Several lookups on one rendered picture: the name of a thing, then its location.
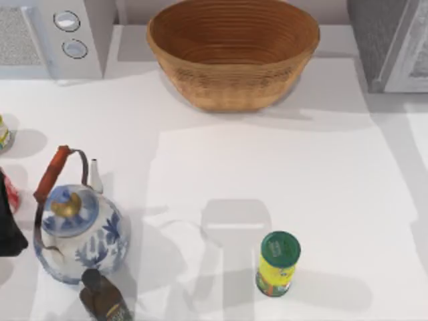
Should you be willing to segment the dark brown bottle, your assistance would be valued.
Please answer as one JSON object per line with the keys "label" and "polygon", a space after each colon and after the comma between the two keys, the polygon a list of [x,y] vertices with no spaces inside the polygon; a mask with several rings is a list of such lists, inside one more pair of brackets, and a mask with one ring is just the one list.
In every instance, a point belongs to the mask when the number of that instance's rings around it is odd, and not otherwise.
{"label": "dark brown bottle", "polygon": [[97,269],[87,269],[80,301],[92,321],[134,321],[120,290]]}

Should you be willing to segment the yellow and white bottle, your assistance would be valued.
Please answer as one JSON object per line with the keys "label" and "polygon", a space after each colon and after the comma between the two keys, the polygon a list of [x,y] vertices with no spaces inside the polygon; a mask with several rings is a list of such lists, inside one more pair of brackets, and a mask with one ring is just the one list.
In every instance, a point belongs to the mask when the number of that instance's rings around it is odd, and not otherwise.
{"label": "yellow and white bottle", "polygon": [[2,115],[0,115],[0,150],[3,150],[9,144],[11,133],[9,128],[4,123]]}

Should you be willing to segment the blue and white teapot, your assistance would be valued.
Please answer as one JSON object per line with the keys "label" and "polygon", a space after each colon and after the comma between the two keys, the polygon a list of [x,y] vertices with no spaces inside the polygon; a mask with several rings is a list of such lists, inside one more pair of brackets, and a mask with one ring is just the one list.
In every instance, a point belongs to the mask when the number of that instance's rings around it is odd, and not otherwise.
{"label": "blue and white teapot", "polygon": [[[68,157],[82,162],[80,183],[56,183]],[[58,147],[36,191],[33,246],[37,259],[53,279],[80,283],[87,269],[108,275],[121,266],[130,247],[130,228],[117,206],[104,195],[98,161],[80,149]]]}

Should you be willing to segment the yellow can with green lid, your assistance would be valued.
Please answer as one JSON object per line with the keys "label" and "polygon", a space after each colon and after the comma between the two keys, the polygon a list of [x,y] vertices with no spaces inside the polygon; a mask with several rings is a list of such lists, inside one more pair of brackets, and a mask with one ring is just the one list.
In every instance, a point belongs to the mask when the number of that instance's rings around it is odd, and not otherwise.
{"label": "yellow can with green lid", "polygon": [[289,289],[301,246],[287,231],[272,231],[260,246],[260,257],[255,282],[259,290],[269,297],[283,296]]}

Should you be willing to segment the microwave knob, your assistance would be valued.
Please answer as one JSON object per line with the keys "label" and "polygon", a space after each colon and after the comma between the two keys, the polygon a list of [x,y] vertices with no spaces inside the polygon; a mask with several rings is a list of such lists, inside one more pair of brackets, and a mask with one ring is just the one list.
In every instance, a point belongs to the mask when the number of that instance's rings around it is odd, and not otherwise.
{"label": "microwave knob", "polygon": [[62,50],[66,56],[75,60],[83,59],[88,55],[86,44],[78,39],[63,42]]}
{"label": "microwave knob", "polygon": [[54,13],[55,26],[64,32],[75,32],[80,28],[80,18],[72,11]]}

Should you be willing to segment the pale microwave oven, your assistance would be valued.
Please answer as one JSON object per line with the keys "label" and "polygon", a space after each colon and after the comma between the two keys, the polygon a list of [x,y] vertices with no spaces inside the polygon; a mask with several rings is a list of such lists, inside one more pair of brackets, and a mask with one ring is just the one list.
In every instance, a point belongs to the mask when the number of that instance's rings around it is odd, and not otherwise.
{"label": "pale microwave oven", "polygon": [[[61,11],[74,12],[80,28],[58,29],[53,16]],[[0,80],[102,79],[117,15],[116,0],[0,0]],[[86,44],[85,58],[64,54],[71,39]]]}

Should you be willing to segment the brown woven basket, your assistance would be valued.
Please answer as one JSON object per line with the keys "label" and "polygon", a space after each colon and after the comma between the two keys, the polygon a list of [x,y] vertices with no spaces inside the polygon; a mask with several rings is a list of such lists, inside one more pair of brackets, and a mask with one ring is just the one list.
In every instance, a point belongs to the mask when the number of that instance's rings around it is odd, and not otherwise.
{"label": "brown woven basket", "polygon": [[290,91],[318,47],[320,27],[283,0],[182,0],[148,22],[146,40],[194,107],[249,112]]}

